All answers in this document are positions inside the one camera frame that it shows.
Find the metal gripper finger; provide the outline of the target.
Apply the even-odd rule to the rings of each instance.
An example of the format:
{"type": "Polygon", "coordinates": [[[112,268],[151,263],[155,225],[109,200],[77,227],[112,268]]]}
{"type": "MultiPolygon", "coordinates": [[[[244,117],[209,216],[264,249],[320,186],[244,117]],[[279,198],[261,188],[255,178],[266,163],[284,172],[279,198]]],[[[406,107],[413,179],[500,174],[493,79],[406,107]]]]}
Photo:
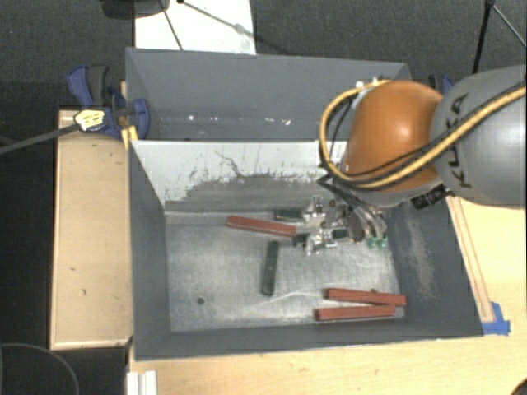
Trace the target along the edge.
{"type": "Polygon", "coordinates": [[[306,225],[326,225],[327,215],[321,196],[312,196],[303,210],[306,225]]]}
{"type": "Polygon", "coordinates": [[[311,256],[318,254],[324,249],[335,249],[338,243],[333,237],[333,232],[327,230],[311,231],[305,242],[305,254],[311,256]]]}

